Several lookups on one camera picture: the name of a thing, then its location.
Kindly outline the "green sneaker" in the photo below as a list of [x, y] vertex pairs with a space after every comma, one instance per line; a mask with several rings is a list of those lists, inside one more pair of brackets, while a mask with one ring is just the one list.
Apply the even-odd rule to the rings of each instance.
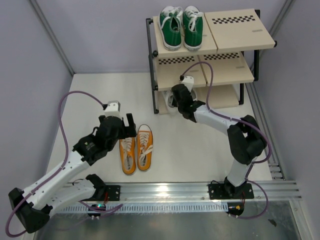
[[181, 7], [166, 6], [158, 16], [158, 26], [164, 47], [168, 51], [177, 51], [182, 45]]
[[204, 13], [195, 6], [187, 6], [182, 13], [184, 47], [190, 52], [198, 51], [203, 42]]

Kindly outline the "white sneaker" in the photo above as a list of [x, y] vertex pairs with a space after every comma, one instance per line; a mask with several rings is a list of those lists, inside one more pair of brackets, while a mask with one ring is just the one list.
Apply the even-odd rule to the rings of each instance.
[[176, 114], [178, 111], [178, 108], [173, 105], [174, 102], [174, 95], [171, 90], [165, 90], [162, 92], [164, 102], [165, 102], [165, 107], [168, 111], [169, 114], [173, 115]]
[[191, 94], [191, 97], [192, 97], [193, 101], [197, 101], [198, 100], [198, 95], [197, 95], [197, 92], [195, 90], [192, 89], [190, 94]]

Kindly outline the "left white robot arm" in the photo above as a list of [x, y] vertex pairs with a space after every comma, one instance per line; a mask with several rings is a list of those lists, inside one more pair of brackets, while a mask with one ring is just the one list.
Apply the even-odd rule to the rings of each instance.
[[128, 113], [126, 117], [128, 125], [115, 114], [99, 116], [96, 132], [82, 137], [61, 163], [30, 186], [15, 187], [8, 193], [12, 209], [10, 217], [19, 219], [25, 233], [40, 230], [58, 210], [73, 202], [99, 201], [104, 197], [106, 185], [96, 174], [88, 175], [79, 187], [70, 191], [61, 189], [74, 176], [111, 152], [118, 140], [137, 135], [133, 115]]

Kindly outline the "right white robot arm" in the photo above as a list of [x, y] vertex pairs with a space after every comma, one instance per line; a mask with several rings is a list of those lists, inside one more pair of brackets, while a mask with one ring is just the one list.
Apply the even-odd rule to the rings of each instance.
[[224, 179], [224, 193], [237, 198], [247, 183], [253, 160], [267, 147], [256, 119], [251, 115], [236, 118], [214, 111], [200, 100], [194, 100], [188, 88], [180, 83], [171, 88], [174, 106], [187, 120], [214, 128], [228, 138], [233, 163]]

